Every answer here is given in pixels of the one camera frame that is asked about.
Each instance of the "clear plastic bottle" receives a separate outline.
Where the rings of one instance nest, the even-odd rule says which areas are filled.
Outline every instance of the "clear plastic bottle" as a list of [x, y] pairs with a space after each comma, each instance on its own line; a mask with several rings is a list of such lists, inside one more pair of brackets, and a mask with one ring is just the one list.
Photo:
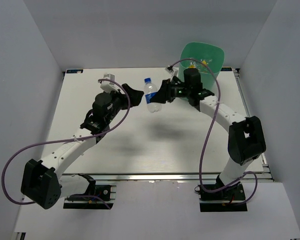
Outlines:
[[144, 79], [144, 94], [146, 99], [146, 104], [150, 113], [161, 111], [162, 104], [156, 102], [150, 102], [150, 99], [158, 92], [158, 88], [155, 84], [151, 82], [151, 78]]

